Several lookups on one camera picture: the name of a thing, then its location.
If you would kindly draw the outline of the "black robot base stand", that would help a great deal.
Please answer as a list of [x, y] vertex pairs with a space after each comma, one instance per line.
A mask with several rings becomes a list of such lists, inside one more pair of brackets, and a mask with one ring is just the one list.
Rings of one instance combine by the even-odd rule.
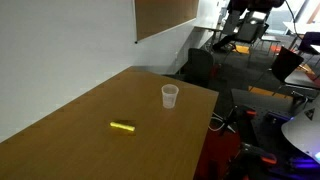
[[251, 134], [258, 147], [272, 153], [277, 163], [267, 168], [267, 174], [278, 180], [320, 180], [319, 164], [294, 147], [282, 134], [281, 127], [301, 111], [319, 107], [319, 98], [304, 103], [273, 96], [232, 89], [235, 105], [243, 105], [256, 111], [249, 121]]

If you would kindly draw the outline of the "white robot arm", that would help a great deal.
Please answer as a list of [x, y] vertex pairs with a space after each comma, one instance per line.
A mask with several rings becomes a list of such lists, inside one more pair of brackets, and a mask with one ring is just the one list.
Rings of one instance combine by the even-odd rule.
[[320, 108], [301, 111], [281, 127], [284, 137], [297, 149], [320, 164]]

